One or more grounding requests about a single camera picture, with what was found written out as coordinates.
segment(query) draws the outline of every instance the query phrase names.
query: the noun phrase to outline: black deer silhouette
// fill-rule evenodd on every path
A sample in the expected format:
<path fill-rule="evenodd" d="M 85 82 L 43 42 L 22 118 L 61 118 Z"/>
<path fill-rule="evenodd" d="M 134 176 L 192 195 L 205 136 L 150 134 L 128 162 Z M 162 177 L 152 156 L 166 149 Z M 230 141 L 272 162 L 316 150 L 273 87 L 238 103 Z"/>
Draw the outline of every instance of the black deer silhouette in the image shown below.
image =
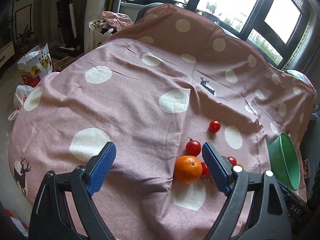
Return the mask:
<path fill-rule="evenodd" d="M 23 166 L 23 161 L 26 160 L 26 158 L 22 158 L 21 157 L 21 175 L 18 173 L 18 171 L 16 170 L 15 167 L 13 167 L 13 173 L 14 173 L 14 181 L 17 183 L 18 185 L 18 182 L 20 184 L 20 187 L 21 187 L 21 191 L 23 193 L 24 196 L 26 196 L 26 190 L 24 189 L 26 187 L 26 172 L 29 172 L 31 171 L 31 167 L 29 167 L 29 162 L 26 160 L 26 163 L 27 163 L 27 167 L 24 168 Z"/>
<path fill-rule="evenodd" d="M 207 80 L 207 79 L 205 79 L 205 78 L 203 78 L 203 77 L 200 77 L 200 78 L 201 78 L 201 80 L 202 80 L 202 81 L 200 82 L 200 85 L 202 85 L 205 89 L 207 89 L 211 94 L 214 95 L 215 91 L 212 90 L 212 89 L 210 89 L 210 88 L 208 88 L 208 87 L 206 86 L 206 84 L 209 83 L 210 81 Z"/>

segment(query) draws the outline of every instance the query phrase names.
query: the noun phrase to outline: green plastic cup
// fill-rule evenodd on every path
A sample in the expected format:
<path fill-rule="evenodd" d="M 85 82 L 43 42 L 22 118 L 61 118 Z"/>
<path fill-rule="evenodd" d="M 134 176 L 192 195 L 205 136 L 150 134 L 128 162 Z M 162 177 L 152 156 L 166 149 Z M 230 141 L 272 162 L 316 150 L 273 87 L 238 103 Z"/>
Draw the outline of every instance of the green plastic cup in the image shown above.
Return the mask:
<path fill-rule="evenodd" d="M 291 190 L 297 190 L 300 184 L 298 156 L 292 141 L 285 133 L 268 146 L 271 171 L 276 179 Z"/>

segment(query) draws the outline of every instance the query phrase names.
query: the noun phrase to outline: orange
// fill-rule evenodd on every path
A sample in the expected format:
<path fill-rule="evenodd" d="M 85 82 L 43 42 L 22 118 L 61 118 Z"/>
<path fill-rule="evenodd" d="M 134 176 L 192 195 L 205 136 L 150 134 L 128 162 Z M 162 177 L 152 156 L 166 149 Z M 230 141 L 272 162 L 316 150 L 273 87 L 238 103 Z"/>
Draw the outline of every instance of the orange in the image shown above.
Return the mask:
<path fill-rule="evenodd" d="M 190 155 L 181 156 L 174 165 L 174 178 L 182 184 L 191 184 L 196 182 L 202 173 L 200 161 Z"/>

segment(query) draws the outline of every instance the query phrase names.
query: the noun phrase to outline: white roll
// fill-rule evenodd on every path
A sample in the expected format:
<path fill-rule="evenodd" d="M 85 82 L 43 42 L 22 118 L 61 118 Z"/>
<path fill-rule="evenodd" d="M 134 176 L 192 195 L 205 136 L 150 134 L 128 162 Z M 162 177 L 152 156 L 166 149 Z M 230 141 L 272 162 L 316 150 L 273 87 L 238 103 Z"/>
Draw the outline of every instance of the white roll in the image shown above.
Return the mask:
<path fill-rule="evenodd" d="M 89 22 L 100 19 L 100 14 L 104 11 L 106 0 L 87 0 L 84 17 L 84 52 L 88 52 L 89 46 Z"/>

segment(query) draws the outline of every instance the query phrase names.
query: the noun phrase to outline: red tomato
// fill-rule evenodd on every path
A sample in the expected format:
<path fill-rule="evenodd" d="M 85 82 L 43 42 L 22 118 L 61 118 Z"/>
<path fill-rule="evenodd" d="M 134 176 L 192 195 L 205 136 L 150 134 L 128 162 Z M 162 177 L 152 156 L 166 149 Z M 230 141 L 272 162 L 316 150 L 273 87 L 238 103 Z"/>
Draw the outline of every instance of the red tomato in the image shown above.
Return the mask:
<path fill-rule="evenodd" d="M 209 131 L 210 132 L 219 132 L 221 128 L 221 124 L 218 122 L 218 121 L 211 121 L 210 124 L 209 124 Z"/>
<path fill-rule="evenodd" d="M 237 160 L 236 158 L 229 156 L 227 157 L 228 161 L 230 161 L 230 163 L 232 164 L 232 166 L 236 166 L 237 165 Z"/>
<path fill-rule="evenodd" d="M 192 140 L 188 137 L 190 141 L 186 145 L 186 152 L 191 156 L 198 156 L 201 152 L 201 144 L 198 141 Z"/>
<path fill-rule="evenodd" d="M 202 173 L 200 178 L 204 179 L 205 177 L 210 177 L 211 174 L 205 162 L 201 162 L 201 166 L 202 166 Z"/>

